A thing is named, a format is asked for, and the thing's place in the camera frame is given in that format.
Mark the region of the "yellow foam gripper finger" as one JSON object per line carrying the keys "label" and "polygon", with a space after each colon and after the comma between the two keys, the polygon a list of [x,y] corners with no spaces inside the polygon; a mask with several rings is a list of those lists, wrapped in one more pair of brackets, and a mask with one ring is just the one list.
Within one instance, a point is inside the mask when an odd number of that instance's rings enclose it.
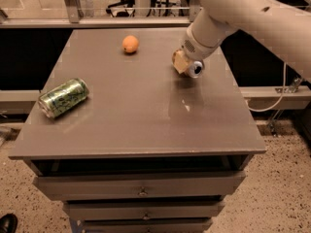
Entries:
{"label": "yellow foam gripper finger", "polygon": [[172,55],[172,63],[179,74],[185,74],[190,70],[193,60],[183,50],[176,50]]}

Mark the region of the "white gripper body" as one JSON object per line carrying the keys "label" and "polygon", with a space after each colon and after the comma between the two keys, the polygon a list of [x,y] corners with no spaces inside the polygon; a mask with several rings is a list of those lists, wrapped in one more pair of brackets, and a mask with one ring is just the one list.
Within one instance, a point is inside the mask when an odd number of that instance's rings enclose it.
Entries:
{"label": "white gripper body", "polygon": [[224,40],[224,33],[219,30],[207,31],[195,36],[192,26],[187,28],[181,43],[181,49],[191,60],[204,60],[210,56]]}

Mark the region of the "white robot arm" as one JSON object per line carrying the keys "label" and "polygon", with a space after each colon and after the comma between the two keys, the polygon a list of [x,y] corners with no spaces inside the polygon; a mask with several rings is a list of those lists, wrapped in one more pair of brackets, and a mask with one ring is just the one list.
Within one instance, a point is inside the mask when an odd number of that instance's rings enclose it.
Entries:
{"label": "white robot arm", "polygon": [[311,81],[311,15],[276,0],[200,0],[201,11],[173,53],[178,73],[197,77],[223,40],[237,30],[251,35]]}

